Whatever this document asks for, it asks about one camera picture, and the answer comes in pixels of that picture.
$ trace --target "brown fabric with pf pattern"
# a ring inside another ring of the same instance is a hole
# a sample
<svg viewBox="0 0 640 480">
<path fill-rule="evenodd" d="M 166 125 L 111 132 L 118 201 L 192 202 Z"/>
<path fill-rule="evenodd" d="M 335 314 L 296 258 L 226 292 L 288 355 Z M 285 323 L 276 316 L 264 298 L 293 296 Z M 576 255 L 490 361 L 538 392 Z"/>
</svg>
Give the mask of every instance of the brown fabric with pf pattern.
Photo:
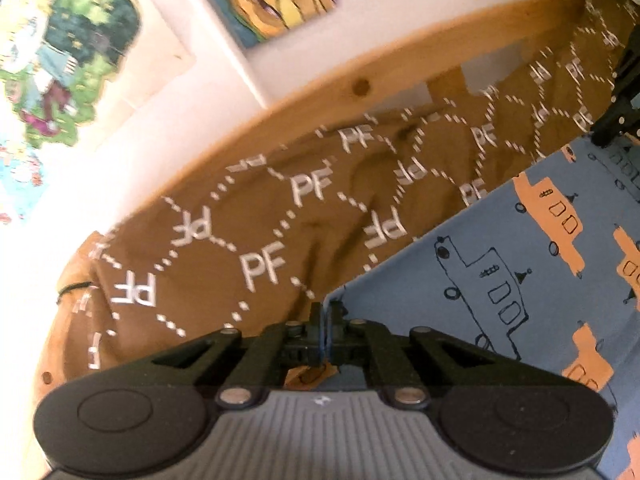
<svg viewBox="0 0 640 480">
<path fill-rule="evenodd" d="M 99 288 L 50 350 L 63 355 L 63 378 L 226 324 L 255 335 L 304 320 L 313 300 L 588 129 L 609 104 L 636 16 L 626 0 L 588 0 L 558 33 L 569 42 L 484 94 L 366 116 L 224 171 L 193 171 L 94 247 Z"/>
</svg>

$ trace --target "black robot arm part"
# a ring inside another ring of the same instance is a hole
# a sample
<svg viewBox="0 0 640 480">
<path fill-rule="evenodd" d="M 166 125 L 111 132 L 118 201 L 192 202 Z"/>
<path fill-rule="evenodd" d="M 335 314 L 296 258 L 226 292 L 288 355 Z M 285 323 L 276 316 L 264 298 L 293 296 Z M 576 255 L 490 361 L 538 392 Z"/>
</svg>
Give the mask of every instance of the black robot arm part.
<svg viewBox="0 0 640 480">
<path fill-rule="evenodd" d="M 591 127 L 591 140 L 601 148 L 623 133 L 640 139 L 640 25 L 631 32 L 613 77 L 611 104 Z"/>
<path fill-rule="evenodd" d="M 344 314 L 316 303 L 305 324 L 227 328 L 55 389 L 34 418 L 49 480 L 601 478 L 613 414 L 599 394 Z M 290 368 L 326 362 L 366 386 L 282 389 Z"/>
</svg>

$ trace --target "ribbed gray surface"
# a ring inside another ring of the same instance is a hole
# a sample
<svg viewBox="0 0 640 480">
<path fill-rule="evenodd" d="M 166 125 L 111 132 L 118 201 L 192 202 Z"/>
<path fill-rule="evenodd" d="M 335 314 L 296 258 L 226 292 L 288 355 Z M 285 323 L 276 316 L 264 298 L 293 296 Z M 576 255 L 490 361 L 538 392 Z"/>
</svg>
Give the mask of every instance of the ribbed gray surface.
<svg viewBox="0 0 640 480">
<path fill-rule="evenodd" d="M 190 457 L 140 480 L 506 480 L 452 452 L 421 413 L 375 392 L 272 392 L 223 415 Z M 582 470 L 562 480 L 597 480 Z M 78 480 L 55 473 L 47 480 Z"/>
</svg>

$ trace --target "white dotted line pattern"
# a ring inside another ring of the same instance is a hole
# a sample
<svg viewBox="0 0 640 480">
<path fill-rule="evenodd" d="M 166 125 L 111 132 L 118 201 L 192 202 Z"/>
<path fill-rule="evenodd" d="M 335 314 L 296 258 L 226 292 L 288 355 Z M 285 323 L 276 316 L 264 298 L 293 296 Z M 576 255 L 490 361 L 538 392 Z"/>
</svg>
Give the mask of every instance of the white dotted line pattern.
<svg viewBox="0 0 640 480">
<path fill-rule="evenodd" d="M 371 253 L 371 254 L 369 255 L 369 261 L 371 262 L 370 264 L 364 264 L 364 265 L 362 266 L 362 269 L 363 269 L 365 272 L 369 272 L 369 271 L 371 270 L 371 266 L 372 266 L 372 265 L 375 265 L 375 264 L 377 264 L 377 263 L 378 263 L 378 257 L 377 257 L 374 253 Z"/>
<path fill-rule="evenodd" d="M 90 370 L 100 369 L 100 351 L 98 350 L 98 347 L 100 346 L 101 338 L 102 338 L 102 334 L 100 332 L 94 332 L 94 338 L 92 339 L 91 346 L 89 346 L 88 348 Z"/>
<path fill-rule="evenodd" d="M 603 77 L 600 77 L 599 75 L 595 75 L 595 74 L 589 74 L 589 77 L 594 80 L 594 81 L 599 81 L 601 83 L 609 83 L 612 84 L 612 82 L 609 79 L 604 79 Z"/>
<path fill-rule="evenodd" d="M 551 111 L 554 113 L 554 115 L 565 116 L 567 118 L 571 117 L 571 114 L 566 110 L 557 110 L 556 108 L 551 108 Z"/>
<path fill-rule="evenodd" d="M 552 51 L 549 47 L 547 47 L 547 48 L 546 48 L 546 50 L 547 50 L 550 54 L 553 54 L 553 51 Z M 542 54 L 542 57 L 544 57 L 545 59 L 548 57 L 548 55 L 546 54 L 546 52 L 545 52 L 544 50 L 541 50 L 541 51 L 540 51 L 540 54 Z"/>
<path fill-rule="evenodd" d="M 111 264 L 111 267 L 113 267 L 114 269 L 121 269 L 122 268 L 122 264 L 117 261 L 115 258 L 113 258 L 112 256 L 109 256 L 107 253 L 102 253 L 101 258 L 107 262 L 108 264 Z"/>
<path fill-rule="evenodd" d="M 364 118 L 371 123 L 378 124 L 378 120 L 372 115 L 364 114 Z"/>
<path fill-rule="evenodd" d="M 362 203 L 362 202 L 358 202 L 356 199 L 354 199 L 354 197 L 351 196 L 346 196 L 343 192 L 339 191 L 337 194 L 338 198 L 340 200 L 342 200 L 343 202 L 348 202 L 350 205 L 357 207 L 358 209 L 360 209 L 360 211 L 362 211 L 363 213 L 366 213 L 369 209 L 367 208 L 367 205 Z"/>
<path fill-rule="evenodd" d="M 225 182 L 226 184 L 224 184 L 223 182 L 220 182 L 219 184 L 217 184 L 216 191 L 211 191 L 211 193 L 209 193 L 210 197 L 213 200 L 216 200 L 216 201 L 220 200 L 220 193 L 226 193 L 227 191 L 229 191 L 228 186 L 235 184 L 236 180 L 232 176 L 227 175 L 225 177 Z"/>
<path fill-rule="evenodd" d="M 596 33 L 596 29 L 591 28 L 591 27 L 576 27 L 576 29 L 579 32 L 583 32 L 585 34 L 595 34 Z"/>
<path fill-rule="evenodd" d="M 466 124 L 466 119 L 459 117 L 457 115 L 450 116 L 449 114 L 444 114 L 444 118 L 450 123 L 462 123 Z"/>
<path fill-rule="evenodd" d="M 289 280 L 291 281 L 291 285 L 302 290 L 310 300 L 314 300 L 316 298 L 314 292 L 306 288 L 306 285 L 304 285 L 299 278 L 292 276 Z"/>
<path fill-rule="evenodd" d="M 525 106 L 524 101 L 515 95 L 505 95 L 505 98 L 510 103 L 517 103 L 519 105 Z"/>
<path fill-rule="evenodd" d="M 388 137 L 383 137 L 383 136 L 378 135 L 376 138 L 380 142 L 384 142 L 389 147 L 389 149 L 391 150 L 392 153 L 397 153 L 398 152 L 398 150 L 396 150 L 396 147 L 392 144 L 391 140 Z"/>
<path fill-rule="evenodd" d="M 108 243 L 104 243 L 102 241 L 96 242 L 94 248 L 89 253 L 89 258 L 92 260 L 99 260 L 102 256 L 102 252 L 109 247 L 111 247 L 111 245 Z"/>
<path fill-rule="evenodd" d="M 287 177 L 285 177 L 283 174 L 281 174 L 280 172 L 274 170 L 271 167 L 267 168 L 267 172 L 271 175 L 274 176 L 275 178 L 277 178 L 278 180 L 286 180 Z"/>
<path fill-rule="evenodd" d="M 174 249 L 171 249 L 168 256 L 168 258 L 162 258 L 159 264 L 154 264 L 154 269 L 159 272 L 163 272 L 167 267 L 171 267 L 171 265 L 173 265 L 173 261 L 170 258 L 176 259 L 178 257 L 178 253 Z"/>
<path fill-rule="evenodd" d="M 296 213 L 291 209 L 287 211 L 286 215 L 289 220 L 295 220 L 297 217 Z M 280 227 L 282 230 L 277 228 L 273 230 L 273 234 L 275 234 L 277 238 L 283 238 L 284 233 L 282 231 L 288 231 L 291 229 L 291 224 L 287 220 L 280 220 Z"/>
<path fill-rule="evenodd" d="M 184 331 L 183 328 L 177 328 L 173 321 L 167 320 L 166 316 L 163 316 L 162 314 L 157 314 L 156 319 L 160 323 L 163 323 L 169 330 L 174 331 L 178 336 L 185 337 L 187 335 L 187 333 Z"/>
<path fill-rule="evenodd" d="M 512 150 L 516 150 L 517 152 L 520 152 L 524 155 L 526 155 L 527 151 L 524 149 L 523 146 L 519 146 L 517 145 L 516 142 L 510 142 L 508 140 L 505 140 L 504 143 L 509 146 Z"/>
<path fill-rule="evenodd" d="M 177 203 L 174 202 L 174 199 L 169 197 L 169 196 L 163 196 L 162 197 L 164 199 L 165 202 L 168 203 L 168 205 L 171 206 L 171 209 L 173 209 L 175 212 L 179 213 L 182 211 L 182 208 L 177 205 Z"/>
<path fill-rule="evenodd" d="M 455 184 L 454 180 L 444 171 L 438 171 L 435 168 L 431 168 L 431 174 L 437 177 L 443 177 L 450 181 L 450 183 Z"/>
<path fill-rule="evenodd" d="M 238 250 L 238 248 L 231 242 L 226 242 L 222 238 L 216 238 L 215 236 L 210 236 L 209 242 L 216 244 L 218 247 L 226 248 L 227 251 L 231 251 L 232 253 L 235 253 Z"/>
</svg>

